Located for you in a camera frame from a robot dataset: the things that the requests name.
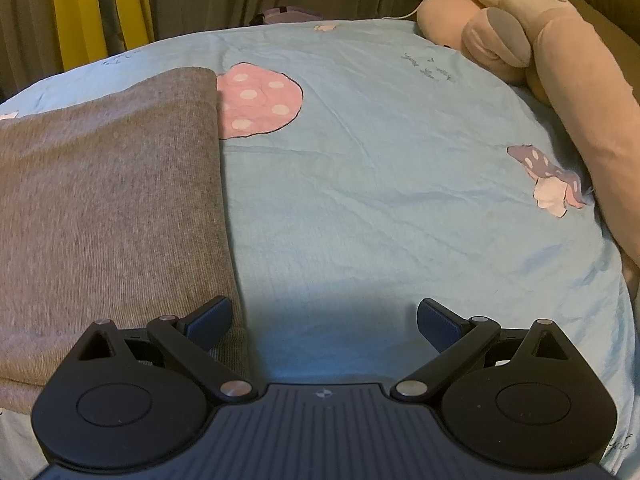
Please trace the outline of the grey sweatpants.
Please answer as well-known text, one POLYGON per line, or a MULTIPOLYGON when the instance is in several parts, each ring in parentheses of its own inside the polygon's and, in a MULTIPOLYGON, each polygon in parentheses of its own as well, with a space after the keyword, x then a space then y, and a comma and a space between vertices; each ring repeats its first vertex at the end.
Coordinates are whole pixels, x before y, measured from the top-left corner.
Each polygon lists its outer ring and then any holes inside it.
POLYGON ((236 299, 217 78, 168 70, 1 124, 1 404, 27 414, 95 320, 236 299))

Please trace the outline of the light blue bed sheet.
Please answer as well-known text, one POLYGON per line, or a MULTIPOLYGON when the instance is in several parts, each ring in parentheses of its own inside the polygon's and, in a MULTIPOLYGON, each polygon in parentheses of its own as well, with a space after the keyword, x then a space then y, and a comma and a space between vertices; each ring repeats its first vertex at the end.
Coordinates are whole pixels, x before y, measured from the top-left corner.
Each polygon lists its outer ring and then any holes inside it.
POLYGON ((221 144, 253 376, 390 384, 434 356, 416 329, 426 297, 506 327, 552 318, 616 403, 604 466, 637 478, 639 338, 620 252, 594 203, 541 209, 508 149, 585 177, 582 161, 550 108, 411 24, 199 32, 43 79, 1 109, 23 117, 241 63, 304 94, 292 124, 221 144))

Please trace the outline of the yellow curtain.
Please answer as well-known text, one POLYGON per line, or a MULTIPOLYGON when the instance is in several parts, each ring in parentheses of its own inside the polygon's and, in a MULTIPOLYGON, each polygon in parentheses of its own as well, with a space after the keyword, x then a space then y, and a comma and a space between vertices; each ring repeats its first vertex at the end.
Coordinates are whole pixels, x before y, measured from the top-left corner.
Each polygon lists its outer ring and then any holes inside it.
POLYGON ((155 40, 151 0, 53 0, 53 6, 66 70, 155 40))

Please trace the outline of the pink plush toy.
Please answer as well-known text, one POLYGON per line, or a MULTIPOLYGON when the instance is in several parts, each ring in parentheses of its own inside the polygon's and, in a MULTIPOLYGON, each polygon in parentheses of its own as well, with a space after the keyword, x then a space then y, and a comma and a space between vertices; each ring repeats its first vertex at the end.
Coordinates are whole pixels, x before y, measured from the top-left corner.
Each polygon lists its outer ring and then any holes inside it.
POLYGON ((639 296, 639 103, 613 53, 570 0, 423 0, 422 34, 548 105, 584 161, 639 296))

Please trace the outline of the pink box on nightstand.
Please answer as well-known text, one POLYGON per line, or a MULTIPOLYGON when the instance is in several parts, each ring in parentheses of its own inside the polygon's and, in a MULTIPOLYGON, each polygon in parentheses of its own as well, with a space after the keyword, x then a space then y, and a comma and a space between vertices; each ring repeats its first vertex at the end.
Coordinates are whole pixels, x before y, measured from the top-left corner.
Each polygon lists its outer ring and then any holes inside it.
POLYGON ((250 26, 306 23, 320 21, 322 16, 316 12, 307 11, 298 6, 277 6, 256 14, 250 20, 250 26))

